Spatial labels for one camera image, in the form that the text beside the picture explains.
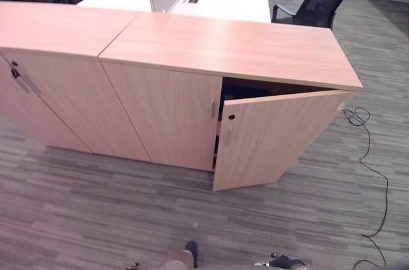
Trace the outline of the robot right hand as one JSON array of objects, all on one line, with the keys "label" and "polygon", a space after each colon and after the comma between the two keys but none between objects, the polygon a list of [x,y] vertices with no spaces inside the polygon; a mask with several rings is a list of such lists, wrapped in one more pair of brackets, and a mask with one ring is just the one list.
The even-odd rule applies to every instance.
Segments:
[{"label": "robot right hand", "polygon": [[268,262],[255,262],[255,266],[276,267],[281,269],[306,270],[307,265],[303,260],[292,259],[287,255],[272,252],[271,259]]}]

